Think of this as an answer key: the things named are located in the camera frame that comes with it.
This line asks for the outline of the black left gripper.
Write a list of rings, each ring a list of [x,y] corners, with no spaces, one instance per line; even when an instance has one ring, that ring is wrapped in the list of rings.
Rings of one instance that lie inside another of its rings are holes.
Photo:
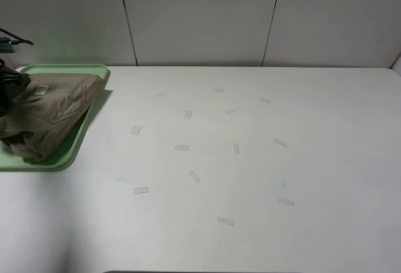
[[[12,99],[22,92],[23,82],[22,74],[6,66],[1,59],[1,116],[5,114]]]

